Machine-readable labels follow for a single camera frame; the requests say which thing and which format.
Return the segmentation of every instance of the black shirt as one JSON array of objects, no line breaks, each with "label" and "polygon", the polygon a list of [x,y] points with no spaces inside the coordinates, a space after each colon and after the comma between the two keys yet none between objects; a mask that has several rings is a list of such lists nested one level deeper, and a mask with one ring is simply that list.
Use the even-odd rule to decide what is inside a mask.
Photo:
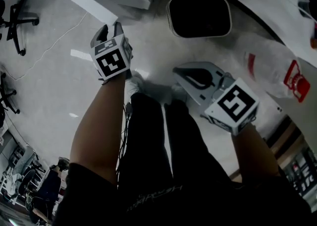
[{"label": "black shirt", "polygon": [[225,222],[291,221],[310,217],[308,204],[288,182],[275,177],[256,189],[234,187],[204,176],[139,195],[127,207],[117,188],[87,168],[71,164],[67,189],[54,226],[122,223],[224,224]]}]

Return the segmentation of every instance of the white tiled floor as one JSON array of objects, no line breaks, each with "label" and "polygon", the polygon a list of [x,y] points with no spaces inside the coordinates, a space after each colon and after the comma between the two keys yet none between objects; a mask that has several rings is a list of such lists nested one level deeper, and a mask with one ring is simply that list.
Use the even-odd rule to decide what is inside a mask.
[{"label": "white tiled floor", "polygon": [[[6,0],[9,5],[16,0]],[[261,98],[255,125],[267,137],[283,118],[278,105],[252,81],[232,57],[234,35],[239,31],[267,33],[253,19],[230,5],[233,33],[221,39],[182,39],[169,30],[165,7],[169,0],[154,0],[150,10],[134,10],[138,21],[123,20],[126,36],[134,51],[132,69],[140,71],[152,83],[174,84],[172,69],[188,61],[208,60],[243,78]],[[13,78],[10,87],[17,90],[13,97],[20,115],[9,112],[15,127],[36,152],[55,163],[58,156],[69,157],[76,128],[97,93],[100,82],[91,61],[71,56],[71,50],[89,53],[90,41],[103,26],[69,0],[28,0],[30,12],[37,13],[40,24],[21,26],[26,45],[25,56],[17,55],[13,41],[0,41],[0,61]],[[203,138],[227,173],[234,172],[237,160],[230,135],[198,116],[197,107],[190,103]],[[18,136],[14,127],[13,134]]]}]

